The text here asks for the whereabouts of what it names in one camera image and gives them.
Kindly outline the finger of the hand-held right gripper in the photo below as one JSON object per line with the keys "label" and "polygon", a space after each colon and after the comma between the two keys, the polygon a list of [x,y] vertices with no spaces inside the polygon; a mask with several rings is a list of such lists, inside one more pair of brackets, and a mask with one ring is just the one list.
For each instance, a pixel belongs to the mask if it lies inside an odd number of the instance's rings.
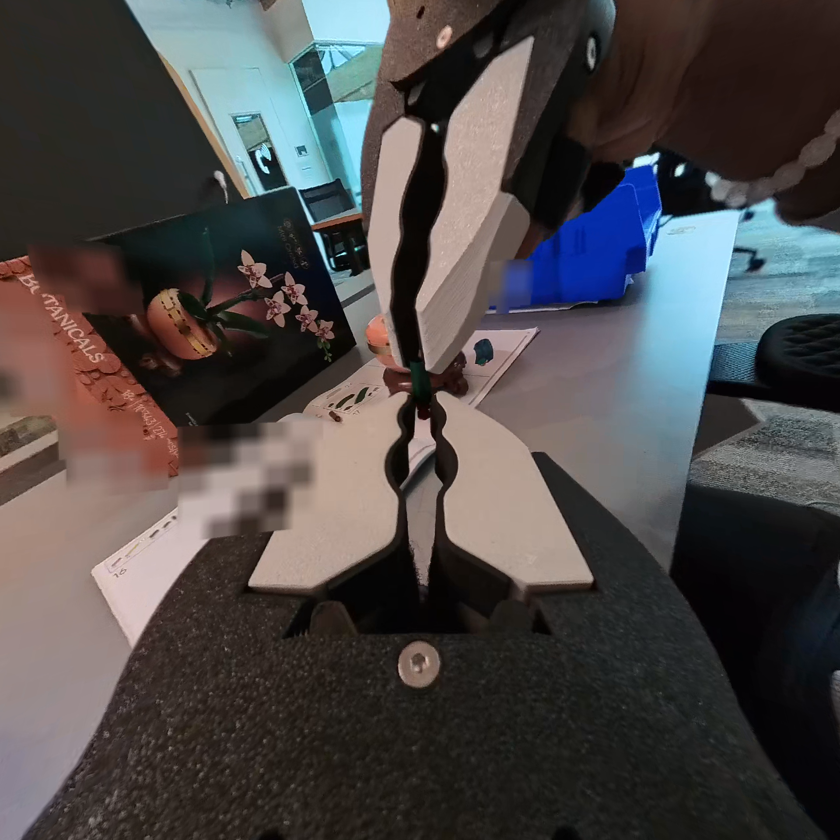
{"label": "finger of the hand-held right gripper", "polygon": [[467,343],[530,225],[501,188],[534,37],[499,54],[454,110],[444,143],[447,185],[416,299],[423,360],[442,373]]}
{"label": "finger of the hand-held right gripper", "polygon": [[427,364],[417,303],[431,260],[434,142],[403,116],[383,132],[367,235],[371,270],[394,359]]}

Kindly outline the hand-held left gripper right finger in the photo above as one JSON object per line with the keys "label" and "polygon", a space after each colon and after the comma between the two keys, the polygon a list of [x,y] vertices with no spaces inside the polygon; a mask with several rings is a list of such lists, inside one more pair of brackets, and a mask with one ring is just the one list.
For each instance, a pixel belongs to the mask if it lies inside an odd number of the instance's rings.
{"label": "hand-held left gripper right finger", "polygon": [[431,423],[444,580],[461,596],[591,589],[590,567],[520,438],[445,392],[433,399]]}

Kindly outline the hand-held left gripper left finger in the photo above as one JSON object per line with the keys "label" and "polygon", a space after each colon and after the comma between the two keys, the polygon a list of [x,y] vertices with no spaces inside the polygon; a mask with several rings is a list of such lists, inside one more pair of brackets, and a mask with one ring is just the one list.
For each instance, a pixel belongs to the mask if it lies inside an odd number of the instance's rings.
{"label": "hand-held left gripper left finger", "polygon": [[403,486],[416,408],[404,392],[336,423],[313,423],[309,483],[295,489],[248,586],[316,595],[360,572],[405,532]]}

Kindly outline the person's right forearm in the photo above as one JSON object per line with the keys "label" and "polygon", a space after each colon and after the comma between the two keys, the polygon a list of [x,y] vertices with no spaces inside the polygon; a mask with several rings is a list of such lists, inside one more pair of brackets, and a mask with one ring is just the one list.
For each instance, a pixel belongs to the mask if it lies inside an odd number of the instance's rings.
{"label": "person's right forearm", "polygon": [[839,151],[806,170],[800,182],[774,198],[777,218],[793,227],[839,233]]}

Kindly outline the grey desk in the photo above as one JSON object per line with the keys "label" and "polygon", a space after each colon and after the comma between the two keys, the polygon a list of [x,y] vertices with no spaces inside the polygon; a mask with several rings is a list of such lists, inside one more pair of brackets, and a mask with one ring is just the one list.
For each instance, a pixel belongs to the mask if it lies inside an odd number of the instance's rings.
{"label": "grey desk", "polygon": [[[484,321],[539,334],[480,409],[549,454],[663,566],[738,223],[672,219],[615,306]],[[89,495],[66,476],[2,505],[2,838],[20,838],[76,765],[130,654],[92,568],[175,507],[174,486]]]}

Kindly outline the person's right hand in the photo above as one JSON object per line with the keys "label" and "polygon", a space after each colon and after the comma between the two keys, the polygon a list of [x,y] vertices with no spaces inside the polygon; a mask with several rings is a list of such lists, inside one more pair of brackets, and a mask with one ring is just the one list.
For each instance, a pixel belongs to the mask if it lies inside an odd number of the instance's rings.
{"label": "person's right hand", "polygon": [[569,134],[596,163],[654,146],[731,181],[793,162],[838,110],[835,1],[618,1]]}

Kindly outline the wooden table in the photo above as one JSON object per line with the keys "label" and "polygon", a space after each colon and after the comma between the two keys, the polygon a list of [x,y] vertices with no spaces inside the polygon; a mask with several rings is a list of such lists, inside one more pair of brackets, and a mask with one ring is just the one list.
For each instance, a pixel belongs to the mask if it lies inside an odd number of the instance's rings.
{"label": "wooden table", "polygon": [[350,210],[311,226],[322,239],[328,265],[336,271],[348,270],[351,277],[370,268],[362,218],[361,212]]}

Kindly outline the glass door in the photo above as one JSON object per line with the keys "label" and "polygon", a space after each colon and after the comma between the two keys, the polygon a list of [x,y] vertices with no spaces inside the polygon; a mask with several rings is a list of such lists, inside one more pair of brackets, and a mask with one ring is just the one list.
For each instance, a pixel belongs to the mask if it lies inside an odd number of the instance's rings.
{"label": "glass door", "polygon": [[244,166],[245,179],[249,188],[255,194],[262,194],[289,186],[261,113],[233,113],[230,119],[247,154],[247,163],[239,158],[237,162]]}

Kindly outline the blue plastic bin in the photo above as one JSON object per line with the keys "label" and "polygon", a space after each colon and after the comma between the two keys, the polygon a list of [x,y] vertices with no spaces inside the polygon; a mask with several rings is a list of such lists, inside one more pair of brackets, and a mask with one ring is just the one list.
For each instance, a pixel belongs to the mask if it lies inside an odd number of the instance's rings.
{"label": "blue plastic bin", "polygon": [[590,212],[565,223],[526,261],[511,263],[511,309],[573,306],[624,297],[645,273],[658,239],[662,203],[656,168],[639,165]]}

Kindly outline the pink and brown pot model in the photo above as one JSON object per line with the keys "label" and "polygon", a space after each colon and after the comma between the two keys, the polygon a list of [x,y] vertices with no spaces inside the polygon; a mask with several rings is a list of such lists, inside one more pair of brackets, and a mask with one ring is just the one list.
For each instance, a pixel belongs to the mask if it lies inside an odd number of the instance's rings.
{"label": "pink and brown pot model", "polygon": [[[410,392],[412,390],[411,373],[396,363],[381,314],[368,323],[365,328],[365,338],[369,350],[385,368],[383,382],[388,392],[392,395],[397,392]],[[443,373],[430,374],[433,393],[444,391],[454,396],[464,396],[469,389],[465,367],[466,356],[461,351]]]}

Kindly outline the white instruction booklet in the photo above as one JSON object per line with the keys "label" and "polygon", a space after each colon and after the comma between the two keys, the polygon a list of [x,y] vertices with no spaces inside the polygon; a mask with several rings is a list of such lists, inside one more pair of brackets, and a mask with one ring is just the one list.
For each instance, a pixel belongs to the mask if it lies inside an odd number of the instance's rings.
{"label": "white instruction booklet", "polygon": [[[468,391],[461,398],[479,405],[538,335],[538,328],[478,330],[464,348]],[[384,365],[369,361],[340,385],[313,398],[304,416],[328,417],[328,409],[349,417],[363,401],[379,402]],[[152,615],[194,555],[206,544],[199,532],[178,521],[178,509],[130,539],[91,570],[91,577],[129,645],[137,644]]]}

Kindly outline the orange and black toy box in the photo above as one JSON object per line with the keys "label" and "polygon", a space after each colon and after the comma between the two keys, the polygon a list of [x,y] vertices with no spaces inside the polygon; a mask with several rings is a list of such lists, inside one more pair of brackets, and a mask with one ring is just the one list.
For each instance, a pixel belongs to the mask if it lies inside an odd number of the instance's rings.
{"label": "orange and black toy box", "polygon": [[355,345],[301,195],[281,187],[100,239],[143,309],[95,314],[45,288],[28,257],[2,263],[65,345],[80,397],[179,470],[178,431],[255,421]]}

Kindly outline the large black panel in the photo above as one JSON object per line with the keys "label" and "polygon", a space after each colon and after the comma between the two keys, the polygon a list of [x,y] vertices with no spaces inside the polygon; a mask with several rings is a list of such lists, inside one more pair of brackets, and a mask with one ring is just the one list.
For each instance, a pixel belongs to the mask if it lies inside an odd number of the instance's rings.
{"label": "large black panel", "polygon": [[238,203],[126,2],[1,2],[1,257]]}

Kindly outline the black mesh office chair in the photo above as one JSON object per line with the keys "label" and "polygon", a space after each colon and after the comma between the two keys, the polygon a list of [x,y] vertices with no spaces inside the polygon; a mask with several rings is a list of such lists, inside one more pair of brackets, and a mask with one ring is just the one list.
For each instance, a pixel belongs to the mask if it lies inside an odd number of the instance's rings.
{"label": "black mesh office chair", "polygon": [[717,344],[707,393],[839,414],[839,315],[788,318],[759,341]]}

